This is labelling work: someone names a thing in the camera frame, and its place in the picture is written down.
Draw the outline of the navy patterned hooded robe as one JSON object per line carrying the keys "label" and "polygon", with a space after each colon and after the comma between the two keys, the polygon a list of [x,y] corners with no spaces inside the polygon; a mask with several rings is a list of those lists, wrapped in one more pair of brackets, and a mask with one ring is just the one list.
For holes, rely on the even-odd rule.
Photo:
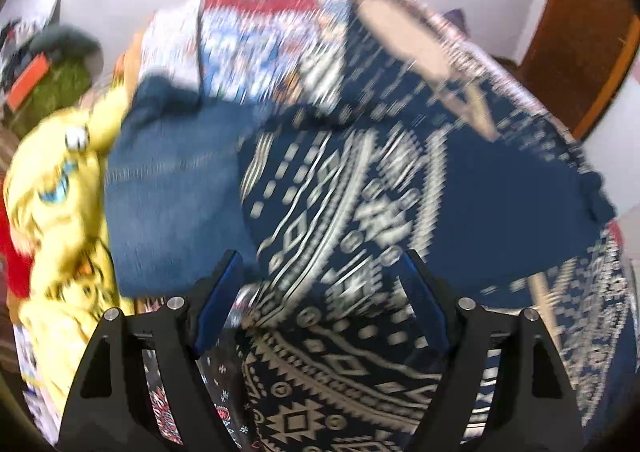
{"label": "navy patterned hooded robe", "polygon": [[570,132],[411,0],[203,0],[205,91],[268,105],[239,156],[264,278],[241,331],[266,451],[399,451],[444,361],[399,279],[415,251],[490,311],[537,310],[587,439],[639,367],[615,211]]}

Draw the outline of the red garment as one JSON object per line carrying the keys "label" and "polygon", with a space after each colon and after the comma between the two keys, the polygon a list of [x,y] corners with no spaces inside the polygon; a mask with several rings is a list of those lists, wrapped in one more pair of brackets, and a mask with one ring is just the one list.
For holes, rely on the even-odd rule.
{"label": "red garment", "polygon": [[17,298],[29,297],[30,270],[32,259],[20,255],[12,242],[11,227],[6,206],[1,203],[1,259],[6,287]]}

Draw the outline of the blue denim jeans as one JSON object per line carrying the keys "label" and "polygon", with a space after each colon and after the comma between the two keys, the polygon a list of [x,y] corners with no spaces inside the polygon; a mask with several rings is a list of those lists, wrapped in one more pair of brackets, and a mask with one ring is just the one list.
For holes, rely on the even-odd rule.
{"label": "blue denim jeans", "polygon": [[227,250],[255,267],[240,203],[239,150],[270,112],[268,105],[218,100],[160,76],[139,84],[104,178],[122,296],[184,293]]}

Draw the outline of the yellow cartoon blanket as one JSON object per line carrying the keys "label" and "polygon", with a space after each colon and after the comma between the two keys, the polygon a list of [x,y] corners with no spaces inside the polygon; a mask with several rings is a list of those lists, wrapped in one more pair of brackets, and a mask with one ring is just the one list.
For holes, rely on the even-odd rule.
{"label": "yellow cartoon blanket", "polygon": [[103,313],[134,313],[117,288],[103,208],[107,156],[129,105],[120,84],[90,108],[58,110],[21,141],[4,179],[13,242],[32,257],[18,320],[59,411]]}

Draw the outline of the orange shoe box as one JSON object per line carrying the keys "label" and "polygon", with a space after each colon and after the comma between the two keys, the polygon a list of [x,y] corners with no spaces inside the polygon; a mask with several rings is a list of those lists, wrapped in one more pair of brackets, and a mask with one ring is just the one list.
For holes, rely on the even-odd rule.
{"label": "orange shoe box", "polygon": [[32,93],[40,80],[47,74],[51,66],[47,55],[40,53],[26,66],[12,86],[6,104],[12,112],[16,112],[23,105],[24,100]]}

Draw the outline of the dark grey neck pillow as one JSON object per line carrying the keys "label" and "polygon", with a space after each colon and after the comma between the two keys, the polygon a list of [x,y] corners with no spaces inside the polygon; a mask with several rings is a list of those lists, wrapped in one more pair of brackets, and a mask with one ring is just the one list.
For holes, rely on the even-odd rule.
{"label": "dark grey neck pillow", "polygon": [[30,40],[28,52],[46,54],[51,60],[80,60],[90,74],[101,74],[104,55],[101,43],[84,30],[65,24],[53,24],[43,28]]}

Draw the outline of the colourful patchwork bedspread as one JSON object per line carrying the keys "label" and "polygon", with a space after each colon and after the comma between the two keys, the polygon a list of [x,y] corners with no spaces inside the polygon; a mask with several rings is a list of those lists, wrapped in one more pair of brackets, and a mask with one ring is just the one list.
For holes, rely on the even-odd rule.
{"label": "colourful patchwork bedspread", "polygon": [[593,451],[634,281],[582,146],[410,0],[191,0],[4,186],[61,451]]}

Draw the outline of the brown wooden wardrobe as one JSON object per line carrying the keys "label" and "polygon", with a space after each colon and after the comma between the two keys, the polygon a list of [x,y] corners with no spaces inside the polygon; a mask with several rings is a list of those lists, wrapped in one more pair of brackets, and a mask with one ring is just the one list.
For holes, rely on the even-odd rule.
{"label": "brown wooden wardrobe", "polygon": [[611,105],[638,48],[631,0],[547,0],[518,75],[581,140]]}

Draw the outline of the clutter pile of items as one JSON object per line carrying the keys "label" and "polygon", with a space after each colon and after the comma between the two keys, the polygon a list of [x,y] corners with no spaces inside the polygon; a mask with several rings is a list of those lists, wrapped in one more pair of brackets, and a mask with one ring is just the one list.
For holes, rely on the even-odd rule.
{"label": "clutter pile of items", "polygon": [[9,86],[8,80],[13,77],[35,35],[58,22],[60,6],[61,0],[43,0],[36,6],[34,16],[10,19],[1,28],[1,86]]}

